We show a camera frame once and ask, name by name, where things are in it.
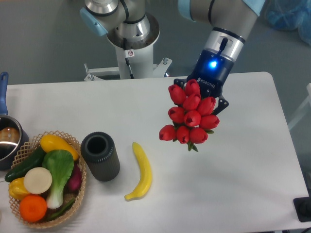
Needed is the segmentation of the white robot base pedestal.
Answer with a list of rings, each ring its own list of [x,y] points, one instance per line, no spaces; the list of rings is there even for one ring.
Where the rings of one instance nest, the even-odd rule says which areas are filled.
[[[172,60],[165,57],[158,64],[154,63],[154,44],[159,35],[159,23],[149,13],[139,22],[122,22],[107,34],[115,48],[118,66],[91,69],[85,66],[84,80],[101,81],[112,75],[119,75],[120,79],[168,77]]]

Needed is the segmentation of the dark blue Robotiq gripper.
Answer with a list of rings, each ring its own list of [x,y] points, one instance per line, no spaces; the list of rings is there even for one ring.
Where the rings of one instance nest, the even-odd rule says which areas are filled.
[[[173,84],[185,88],[187,82],[196,80],[200,86],[201,97],[218,97],[218,106],[212,112],[216,116],[229,106],[229,102],[221,94],[233,65],[231,60],[203,50],[193,72],[187,78],[174,79]]]

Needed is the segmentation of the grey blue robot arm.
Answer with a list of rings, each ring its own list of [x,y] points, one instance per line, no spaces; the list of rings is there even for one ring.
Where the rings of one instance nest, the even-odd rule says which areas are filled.
[[[107,36],[115,47],[121,79],[161,76],[153,64],[153,46],[158,40],[158,21],[145,10],[143,0],[87,0],[80,16],[98,36]],[[193,72],[174,83],[184,86],[197,80],[201,96],[218,99],[213,111],[228,106],[223,85],[237,60],[264,5],[262,0],[180,0],[179,13],[213,28]]]

